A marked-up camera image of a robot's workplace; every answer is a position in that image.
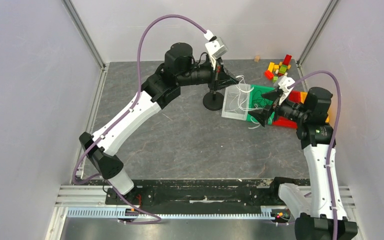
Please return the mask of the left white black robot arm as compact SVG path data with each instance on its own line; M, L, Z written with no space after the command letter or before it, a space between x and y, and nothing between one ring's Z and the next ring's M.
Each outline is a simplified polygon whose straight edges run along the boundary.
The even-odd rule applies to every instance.
M129 105L99 130L80 135L85 156L118 192L117 197L124 204L132 204L137 198L134 183L116 156L127 138L147 119L179 97L184 86L207 85L209 91L202 103L206 109L218 111L224 104L220 90L239 83L223 64L222 55L228 48L221 40L212 40L205 47L205 62L196 63L189 44L173 44L165 53L164 62L140 85Z

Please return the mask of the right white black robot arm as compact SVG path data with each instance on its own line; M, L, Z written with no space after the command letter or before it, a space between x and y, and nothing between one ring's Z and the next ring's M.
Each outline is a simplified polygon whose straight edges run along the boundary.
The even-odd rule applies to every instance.
M335 171L335 129L326 122L333 94L312 87L303 103L288 100L286 91L275 88L261 96L269 101L262 109L249 112L262 126L270 116L296 123L310 176L310 195L306 197L295 180L275 177L269 199L285 203L294 218L298 240L352 240L358 234L356 222L348 219Z

